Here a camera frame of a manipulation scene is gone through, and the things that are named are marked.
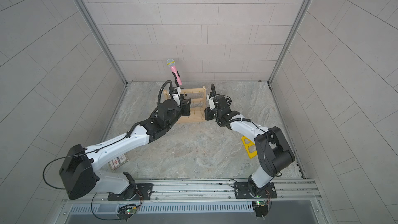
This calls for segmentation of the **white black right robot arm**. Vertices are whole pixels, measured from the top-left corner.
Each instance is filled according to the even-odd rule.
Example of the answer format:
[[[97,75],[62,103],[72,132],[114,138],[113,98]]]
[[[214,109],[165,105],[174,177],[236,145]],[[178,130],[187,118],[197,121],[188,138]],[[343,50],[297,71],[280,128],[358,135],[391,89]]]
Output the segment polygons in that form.
[[[215,120],[218,126],[240,133],[253,141],[259,160],[258,169],[249,176],[248,188],[253,197],[264,197],[267,187],[283,169],[295,162],[294,152],[278,127],[265,128],[245,118],[240,112],[232,111],[232,100],[216,92],[211,84],[207,95],[209,107],[205,110],[206,120]]]

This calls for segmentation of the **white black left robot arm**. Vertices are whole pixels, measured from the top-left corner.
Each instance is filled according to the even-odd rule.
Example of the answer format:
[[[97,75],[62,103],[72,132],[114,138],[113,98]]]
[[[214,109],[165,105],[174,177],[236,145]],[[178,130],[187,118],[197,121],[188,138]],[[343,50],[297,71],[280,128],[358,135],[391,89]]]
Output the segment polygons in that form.
[[[59,170],[69,199],[80,199],[91,192],[108,192],[123,200],[136,196],[137,184],[130,173],[112,173],[101,168],[114,158],[161,138],[182,116],[190,115],[191,100],[181,94],[181,84],[180,78],[174,83],[167,80],[161,89],[169,85],[170,98],[162,101],[159,92],[150,117],[133,124],[126,134],[96,145],[78,144],[69,149],[61,158]]]

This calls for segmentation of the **wooden jewelry display stand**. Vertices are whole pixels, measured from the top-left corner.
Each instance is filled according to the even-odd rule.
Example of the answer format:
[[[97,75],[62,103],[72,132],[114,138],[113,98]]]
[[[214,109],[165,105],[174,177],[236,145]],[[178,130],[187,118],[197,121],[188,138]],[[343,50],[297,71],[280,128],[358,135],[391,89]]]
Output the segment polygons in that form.
[[[177,123],[191,123],[205,121],[204,111],[206,109],[206,87],[202,88],[181,88],[181,96],[191,99],[190,116],[182,116]]]

